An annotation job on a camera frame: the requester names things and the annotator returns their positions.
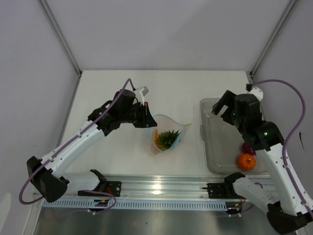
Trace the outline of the yellow toy squash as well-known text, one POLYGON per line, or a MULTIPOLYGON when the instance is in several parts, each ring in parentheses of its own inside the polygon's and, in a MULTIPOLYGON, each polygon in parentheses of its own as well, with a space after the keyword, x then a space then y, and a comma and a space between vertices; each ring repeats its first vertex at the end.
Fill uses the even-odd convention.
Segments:
POLYGON ((153 143, 154 143, 154 145, 156 146, 156 148, 157 148, 158 150, 161 150, 161 149, 160 149, 160 145, 159 145, 159 134, 158 134, 158 130, 157 130, 157 129, 155 129, 155 131, 154 131, 153 143))

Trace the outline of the clear zip top bag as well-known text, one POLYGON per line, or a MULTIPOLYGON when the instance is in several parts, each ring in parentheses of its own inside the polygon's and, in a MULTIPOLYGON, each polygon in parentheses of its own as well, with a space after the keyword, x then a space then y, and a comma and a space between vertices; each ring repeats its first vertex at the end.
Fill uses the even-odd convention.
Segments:
POLYGON ((167 154, 182 144, 191 123, 181 124, 172 118, 157 114, 154 117, 157 127, 148 128, 148 140, 152 154, 167 154))

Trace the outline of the toy pineapple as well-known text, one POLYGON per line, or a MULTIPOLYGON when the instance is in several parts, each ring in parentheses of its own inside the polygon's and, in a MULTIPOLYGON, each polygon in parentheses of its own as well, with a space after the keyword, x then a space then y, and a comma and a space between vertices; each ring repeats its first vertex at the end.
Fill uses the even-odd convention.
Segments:
POLYGON ((159 134, 159 145, 162 151, 166 151, 172 147, 175 143, 176 139, 178 138, 180 132, 177 131, 164 131, 159 134))

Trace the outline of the purple toy onion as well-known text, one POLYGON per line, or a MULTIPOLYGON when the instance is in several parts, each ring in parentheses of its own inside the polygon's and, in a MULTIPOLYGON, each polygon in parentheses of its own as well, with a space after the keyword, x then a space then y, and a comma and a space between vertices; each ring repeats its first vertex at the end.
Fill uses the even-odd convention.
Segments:
POLYGON ((247 142, 242 144, 242 152, 245 154, 249 154, 251 156, 255 156, 256 152, 252 149, 251 145, 247 142))

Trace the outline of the orange toy pumpkin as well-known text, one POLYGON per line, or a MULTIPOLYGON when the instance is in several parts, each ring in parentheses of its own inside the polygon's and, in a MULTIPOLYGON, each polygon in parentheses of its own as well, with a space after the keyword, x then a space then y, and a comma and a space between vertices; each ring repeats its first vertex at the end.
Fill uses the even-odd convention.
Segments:
POLYGON ((250 154, 242 154, 237 160, 237 165, 241 170, 253 170, 256 166, 256 160, 250 154))

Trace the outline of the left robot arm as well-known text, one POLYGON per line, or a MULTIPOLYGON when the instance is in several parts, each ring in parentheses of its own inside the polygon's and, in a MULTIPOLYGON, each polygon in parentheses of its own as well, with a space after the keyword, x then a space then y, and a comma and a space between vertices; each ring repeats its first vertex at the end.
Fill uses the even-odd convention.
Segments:
POLYGON ((65 172, 89 147, 123 123, 131 123, 135 128, 156 127, 144 100, 147 93, 147 87, 118 91, 114 100, 93 110, 72 140, 40 159, 33 156, 27 161, 31 184, 47 202, 57 201, 70 192, 80 196, 100 196, 108 192, 106 178, 95 169, 85 173, 65 172))

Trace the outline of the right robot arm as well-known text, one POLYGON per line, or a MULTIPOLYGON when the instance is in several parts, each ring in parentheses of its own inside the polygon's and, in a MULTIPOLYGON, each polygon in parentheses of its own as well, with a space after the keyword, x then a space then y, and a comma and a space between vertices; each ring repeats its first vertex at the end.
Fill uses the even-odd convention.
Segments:
POLYGON ((217 115, 223 106, 227 107, 221 118, 235 126, 243 140, 263 159, 278 195, 271 195, 240 172, 225 177, 223 191, 228 197, 242 196, 256 205, 267 215, 274 230, 285 235, 312 222, 313 200, 287 158, 287 141, 279 128, 262 118, 262 98, 260 89, 246 94, 226 91, 213 105, 212 114, 217 115))

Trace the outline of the clear plastic food container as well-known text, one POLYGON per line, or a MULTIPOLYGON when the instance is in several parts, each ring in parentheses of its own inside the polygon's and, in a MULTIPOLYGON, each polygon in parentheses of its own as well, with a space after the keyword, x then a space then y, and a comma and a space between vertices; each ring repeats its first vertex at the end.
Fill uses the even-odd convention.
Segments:
POLYGON ((241 172, 245 175, 267 175, 266 166, 258 156, 252 170, 241 170, 237 160, 242 154, 244 140, 235 126, 223 121, 220 116, 212 114, 212 107, 217 98, 204 98, 200 101, 200 133, 204 143, 206 165, 215 175, 230 175, 241 172))

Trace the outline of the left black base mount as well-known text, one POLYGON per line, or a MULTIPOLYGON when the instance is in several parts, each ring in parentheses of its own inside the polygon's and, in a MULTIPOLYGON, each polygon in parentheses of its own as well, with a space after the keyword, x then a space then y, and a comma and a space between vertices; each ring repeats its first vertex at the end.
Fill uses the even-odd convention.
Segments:
POLYGON ((100 194, 100 192, 108 193, 113 195, 114 197, 119 197, 122 189, 122 182, 121 181, 106 181, 100 182, 99 185, 93 189, 94 192, 87 192, 85 190, 78 191, 78 196, 105 196, 100 194))

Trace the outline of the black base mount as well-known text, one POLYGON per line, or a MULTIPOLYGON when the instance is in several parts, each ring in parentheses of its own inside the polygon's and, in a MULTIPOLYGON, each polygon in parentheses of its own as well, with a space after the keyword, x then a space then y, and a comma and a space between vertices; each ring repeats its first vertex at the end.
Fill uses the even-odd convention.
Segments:
POLYGON ((122 189, 122 182, 121 181, 106 181, 100 182, 99 185, 93 189, 94 192, 87 192, 85 190, 78 191, 78 196, 105 196, 100 194, 100 192, 108 193, 113 195, 114 197, 119 197, 122 189))
POLYGON ((202 187, 210 199, 246 199, 235 192, 233 184, 229 183, 207 183, 202 187))

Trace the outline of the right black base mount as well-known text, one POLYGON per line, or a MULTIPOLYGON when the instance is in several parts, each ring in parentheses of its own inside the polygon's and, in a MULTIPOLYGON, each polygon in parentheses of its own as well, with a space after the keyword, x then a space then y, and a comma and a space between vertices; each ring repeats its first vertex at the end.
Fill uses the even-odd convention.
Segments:
POLYGON ((229 183, 207 183, 202 187, 210 199, 246 199, 235 192, 233 184, 229 183))

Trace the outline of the right frame post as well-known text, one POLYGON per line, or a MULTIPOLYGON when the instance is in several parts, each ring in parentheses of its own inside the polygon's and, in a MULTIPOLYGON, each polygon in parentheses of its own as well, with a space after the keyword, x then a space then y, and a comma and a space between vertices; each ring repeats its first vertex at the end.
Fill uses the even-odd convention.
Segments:
POLYGON ((279 38, 281 32, 283 31, 284 27, 286 26, 289 18, 293 14, 294 10, 296 9, 297 5, 300 3, 300 0, 290 0, 286 8, 284 9, 283 13, 278 19, 278 22, 273 28, 269 38, 267 39, 263 49, 261 50, 259 56, 257 57, 256 62, 254 63, 251 71, 249 72, 249 77, 254 80, 255 74, 257 73, 258 69, 266 59, 267 55, 270 53, 272 47, 276 43, 277 39, 279 38))

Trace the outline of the frame post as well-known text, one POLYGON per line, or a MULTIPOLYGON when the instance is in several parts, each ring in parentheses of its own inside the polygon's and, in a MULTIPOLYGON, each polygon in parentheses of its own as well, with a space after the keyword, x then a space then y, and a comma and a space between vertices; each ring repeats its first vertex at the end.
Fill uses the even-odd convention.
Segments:
POLYGON ((81 71, 81 69, 80 69, 80 67, 79 67, 79 65, 78 65, 78 63, 77 63, 77 61, 76 61, 76 59, 72 53, 72 50, 71 50, 71 48, 70 48, 70 46, 69 46, 69 44, 65 38, 65 36, 64 36, 64 34, 63 34, 63 32, 62 32, 62 30, 61 30, 61 28, 57 22, 52 10, 51 10, 48 2, 46 0, 38 0, 37 2, 39 4, 44 16, 46 17, 53 33, 55 34, 65 56, 69 60, 69 62, 71 64, 71 66, 73 67, 76 75, 78 77, 80 77, 82 74, 82 71, 81 71))
POLYGON ((300 0, 290 0, 286 8, 284 9, 283 13, 278 19, 278 22, 273 28, 269 38, 267 39, 263 49, 261 50, 259 56, 257 57, 256 62, 254 63, 251 71, 249 72, 249 77, 254 80, 255 74, 257 73, 258 69, 266 59, 267 55, 270 53, 272 47, 276 43, 277 39, 279 38, 281 32, 283 31, 284 27, 286 26, 289 18, 293 14, 294 10, 296 9, 297 5, 300 3, 300 0))

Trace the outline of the left frame post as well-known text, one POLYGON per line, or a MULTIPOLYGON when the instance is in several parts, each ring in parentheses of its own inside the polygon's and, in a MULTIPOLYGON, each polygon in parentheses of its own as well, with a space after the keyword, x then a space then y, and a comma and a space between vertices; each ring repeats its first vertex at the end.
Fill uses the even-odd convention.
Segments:
POLYGON ((71 50, 71 48, 70 48, 70 46, 69 46, 69 44, 65 38, 65 36, 64 36, 64 34, 63 34, 63 32, 62 32, 62 30, 61 30, 61 28, 57 22, 52 10, 51 10, 48 2, 46 0, 38 0, 37 2, 39 4, 44 16, 46 17, 53 33, 55 34, 65 56, 69 60, 69 62, 71 64, 71 66, 73 67, 76 75, 78 77, 80 77, 82 74, 82 71, 81 71, 81 69, 80 69, 80 67, 79 67, 79 65, 78 65, 78 63, 77 63, 77 61, 76 61, 76 59, 72 53, 72 50, 71 50))

